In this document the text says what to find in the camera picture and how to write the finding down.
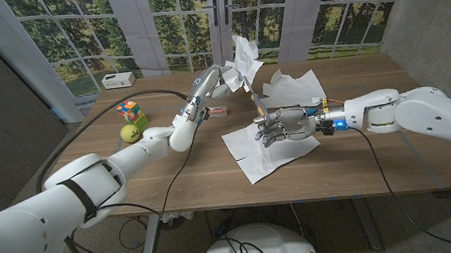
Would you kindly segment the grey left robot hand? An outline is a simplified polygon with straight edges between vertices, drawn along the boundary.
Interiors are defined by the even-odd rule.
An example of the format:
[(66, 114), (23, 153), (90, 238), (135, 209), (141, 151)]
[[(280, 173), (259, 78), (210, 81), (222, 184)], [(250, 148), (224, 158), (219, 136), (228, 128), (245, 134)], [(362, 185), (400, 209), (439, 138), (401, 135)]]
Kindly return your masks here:
[(185, 120), (200, 124), (210, 117), (209, 99), (217, 99), (243, 84), (243, 74), (232, 66), (212, 65), (201, 72), (192, 82), (191, 93), (178, 115)]

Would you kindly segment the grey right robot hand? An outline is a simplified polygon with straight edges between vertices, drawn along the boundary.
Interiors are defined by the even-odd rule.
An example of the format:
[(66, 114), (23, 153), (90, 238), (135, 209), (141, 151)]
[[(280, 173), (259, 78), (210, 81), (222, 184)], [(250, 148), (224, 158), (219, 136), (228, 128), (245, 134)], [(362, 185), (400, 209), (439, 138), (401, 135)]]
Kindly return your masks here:
[(254, 119), (257, 126), (255, 140), (269, 147), (280, 140), (302, 140), (316, 132), (333, 135), (335, 131), (349, 129), (344, 107), (336, 107), (325, 112), (317, 107), (285, 107)]

